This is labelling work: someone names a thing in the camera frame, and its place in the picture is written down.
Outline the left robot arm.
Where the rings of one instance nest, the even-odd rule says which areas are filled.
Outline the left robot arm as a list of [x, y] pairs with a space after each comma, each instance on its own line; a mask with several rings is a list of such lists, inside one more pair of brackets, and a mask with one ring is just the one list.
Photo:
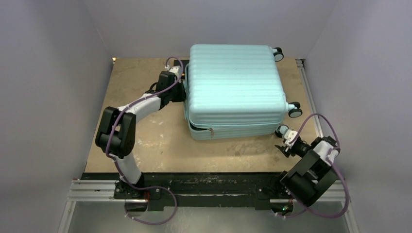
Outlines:
[[136, 124], [170, 102], [186, 100], [181, 77], [179, 67], [162, 71], [158, 81], [139, 99], [121, 107], [106, 107], [103, 111], [95, 144], [114, 162], [120, 182], [127, 185], [126, 193], [134, 199], [149, 190], [141, 180], [143, 174], [133, 156]]

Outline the light blue suitcase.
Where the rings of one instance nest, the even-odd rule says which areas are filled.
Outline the light blue suitcase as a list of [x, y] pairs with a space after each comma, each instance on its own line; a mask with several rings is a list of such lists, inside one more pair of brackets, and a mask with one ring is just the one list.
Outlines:
[[300, 117], [300, 103], [287, 101], [276, 66], [283, 58], [281, 48], [267, 45], [193, 45], [184, 81], [191, 137], [267, 135], [285, 116]]

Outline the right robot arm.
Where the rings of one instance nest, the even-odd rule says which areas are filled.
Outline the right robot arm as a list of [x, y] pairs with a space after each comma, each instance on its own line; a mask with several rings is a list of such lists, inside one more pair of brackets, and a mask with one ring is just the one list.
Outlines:
[[313, 205], [338, 179], [331, 164], [326, 161], [327, 152], [338, 155], [334, 149], [337, 141], [331, 136], [317, 137], [307, 144], [299, 137], [292, 148], [276, 145], [285, 157], [299, 156], [301, 159], [289, 171], [283, 171], [279, 181], [274, 182], [273, 192], [283, 198], [292, 193], [301, 203]]

